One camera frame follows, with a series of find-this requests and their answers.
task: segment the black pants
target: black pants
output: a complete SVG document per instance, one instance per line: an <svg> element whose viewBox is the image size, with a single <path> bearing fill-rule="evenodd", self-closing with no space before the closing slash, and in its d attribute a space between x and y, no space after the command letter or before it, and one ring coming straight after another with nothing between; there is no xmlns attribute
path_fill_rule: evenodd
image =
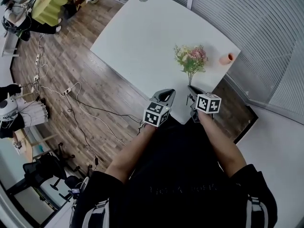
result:
<svg viewBox="0 0 304 228"><path fill-rule="evenodd" d="M22 24L18 27L21 30L29 30L43 34L55 34L56 26L50 26L47 23L40 24L36 20L34 20L29 13L26 19L22 22Z"/></svg>

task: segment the person wearing cap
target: person wearing cap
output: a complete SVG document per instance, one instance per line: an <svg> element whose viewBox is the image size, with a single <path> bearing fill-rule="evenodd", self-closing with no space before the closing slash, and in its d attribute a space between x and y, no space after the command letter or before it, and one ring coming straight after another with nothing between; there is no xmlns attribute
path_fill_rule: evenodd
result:
<svg viewBox="0 0 304 228"><path fill-rule="evenodd" d="M4 18L16 26L20 31L29 30L44 34L55 34L61 30L61 26L50 26L40 24L31 17L31 13L21 7L27 0L2 0L1 5L5 5Z"/></svg>

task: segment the vase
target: vase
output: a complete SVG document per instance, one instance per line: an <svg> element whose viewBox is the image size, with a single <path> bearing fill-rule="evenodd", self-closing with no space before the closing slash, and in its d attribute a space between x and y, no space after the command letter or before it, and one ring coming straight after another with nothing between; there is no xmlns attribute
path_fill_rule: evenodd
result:
<svg viewBox="0 0 304 228"><path fill-rule="evenodd" d="M219 58L219 63L221 65L227 65L234 60L234 55L232 53L229 53L228 55L223 55Z"/></svg>

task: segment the white skirt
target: white skirt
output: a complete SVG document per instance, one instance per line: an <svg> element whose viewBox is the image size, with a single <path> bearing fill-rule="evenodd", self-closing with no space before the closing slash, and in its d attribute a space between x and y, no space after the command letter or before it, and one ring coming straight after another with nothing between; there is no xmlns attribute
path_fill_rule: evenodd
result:
<svg viewBox="0 0 304 228"><path fill-rule="evenodd" d="M32 101L18 104L18 111L21 114L26 127L35 126L48 121L46 106L41 101Z"/></svg>

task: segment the person in white skirt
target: person in white skirt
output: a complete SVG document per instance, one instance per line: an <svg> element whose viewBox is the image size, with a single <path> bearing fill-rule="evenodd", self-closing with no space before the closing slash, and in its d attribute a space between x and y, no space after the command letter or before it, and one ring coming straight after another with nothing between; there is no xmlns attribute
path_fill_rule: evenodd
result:
<svg viewBox="0 0 304 228"><path fill-rule="evenodd" d="M15 131L24 127L32 127L38 124L43 124L48 121L49 110L46 107L45 99L25 103L17 101L18 116L10 122L2 122L0 127L0 138L12 138L15 147L21 147L21 142L18 140Z"/></svg>

